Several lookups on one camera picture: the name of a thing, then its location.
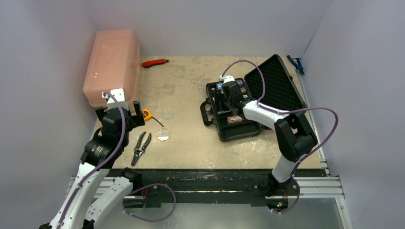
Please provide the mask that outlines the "clear round disc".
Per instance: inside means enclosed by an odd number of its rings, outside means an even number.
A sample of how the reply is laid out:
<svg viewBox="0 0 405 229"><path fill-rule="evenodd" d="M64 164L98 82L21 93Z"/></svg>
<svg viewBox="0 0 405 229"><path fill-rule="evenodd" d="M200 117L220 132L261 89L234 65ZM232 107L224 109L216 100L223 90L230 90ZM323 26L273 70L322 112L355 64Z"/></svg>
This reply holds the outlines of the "clear round disc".
<svg viewBox="0 0 405 229"><path fill-rule="evenodd" d="M170 138L171 134L167 128L161 128L157 132L157 139L160 141L167 141Z"/></svg>

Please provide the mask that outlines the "clear dealer button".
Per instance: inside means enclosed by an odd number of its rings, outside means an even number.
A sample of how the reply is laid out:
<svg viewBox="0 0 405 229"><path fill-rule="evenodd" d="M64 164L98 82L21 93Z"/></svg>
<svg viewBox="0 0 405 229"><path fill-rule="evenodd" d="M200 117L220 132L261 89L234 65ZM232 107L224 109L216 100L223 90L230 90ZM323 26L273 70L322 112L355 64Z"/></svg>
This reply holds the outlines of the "clear dealer button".
<svg viewBox="0 0 405 229"><path fill-rule="evenodd" d="M171 118L173 118L173 116L174 116L174 112L169 108L164 109L162 111L162 117L165 119L171 119Z"/></svg>

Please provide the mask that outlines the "black poker set case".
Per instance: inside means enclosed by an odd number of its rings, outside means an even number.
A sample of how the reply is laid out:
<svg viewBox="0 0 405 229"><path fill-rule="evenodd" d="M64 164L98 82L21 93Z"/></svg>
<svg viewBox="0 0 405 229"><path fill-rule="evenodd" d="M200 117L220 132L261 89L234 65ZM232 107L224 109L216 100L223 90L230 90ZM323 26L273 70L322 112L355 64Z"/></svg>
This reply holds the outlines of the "black poker set case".
<svg viewBox="0 0 405 229"><path fill-rule="evenodd" d="M292 76L277 54L236 80L243 80L244 88L241 89L244 96L254 99L263 96L260 102L264 105L287 111L306 107ZM218 83L220 81L205 86L207 98L200 106L204 125L215 125L223 142L259 135L264 127L258 122L244 119L242 123L227 123L226 118L233 114L226 106L221 90L216 88Z"/></svg>

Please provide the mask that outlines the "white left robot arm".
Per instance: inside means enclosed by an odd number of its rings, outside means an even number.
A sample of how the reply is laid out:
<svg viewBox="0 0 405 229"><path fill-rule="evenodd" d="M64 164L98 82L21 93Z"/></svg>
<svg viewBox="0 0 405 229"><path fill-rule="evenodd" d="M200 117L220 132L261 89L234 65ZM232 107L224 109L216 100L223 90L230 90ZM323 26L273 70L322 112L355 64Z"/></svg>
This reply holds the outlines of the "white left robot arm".
<svg viewBox="0 0 405 229"><path fill-rule="evenodd" d="M101 122L90 142L85 145L81 163L73 187L57 215L40 226L42 229L82 229L92 220L85 219L90 203L102 180L108 174L115 160L128 145L129 132L144 125L140 103L131 105L135 114L131 114L125 103L121 108L110 102L109 108L98 108L96 114Z"/></svg>

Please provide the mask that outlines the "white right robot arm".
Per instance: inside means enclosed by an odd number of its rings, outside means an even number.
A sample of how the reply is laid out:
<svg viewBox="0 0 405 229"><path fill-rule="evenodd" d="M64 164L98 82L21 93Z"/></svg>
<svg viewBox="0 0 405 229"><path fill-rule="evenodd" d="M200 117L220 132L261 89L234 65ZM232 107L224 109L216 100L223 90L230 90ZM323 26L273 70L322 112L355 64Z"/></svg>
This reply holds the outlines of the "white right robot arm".
<svg viewBox="0 0 405 229"><path fill-rule="evenodd" d="M222 91L225 104L234 115L275 131L281 157L269 174L268 189L274 194L280 194L287 188L298 161L318 144L304 112L277 110L249 97L244 98L236 81L224 81Z"/></svg>

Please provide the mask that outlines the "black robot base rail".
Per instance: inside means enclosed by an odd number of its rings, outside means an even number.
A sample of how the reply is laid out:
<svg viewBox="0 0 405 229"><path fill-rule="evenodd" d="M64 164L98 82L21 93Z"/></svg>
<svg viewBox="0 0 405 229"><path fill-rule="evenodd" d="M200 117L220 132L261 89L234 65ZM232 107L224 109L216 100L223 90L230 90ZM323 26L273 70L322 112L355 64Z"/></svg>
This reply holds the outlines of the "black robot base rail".
<svg viewBox="0 0 405 229"><path fill-rule="evenodd" d="M252 207L291 207L296 198L342 198L338 177L330 177L323 169L298 169L294 180L283 187L271 188L270 169L130 169L141 174L130 190L149 185L145 191L125 197L129 204L135 200L148 208L162 203L249 204Z"/></svg>

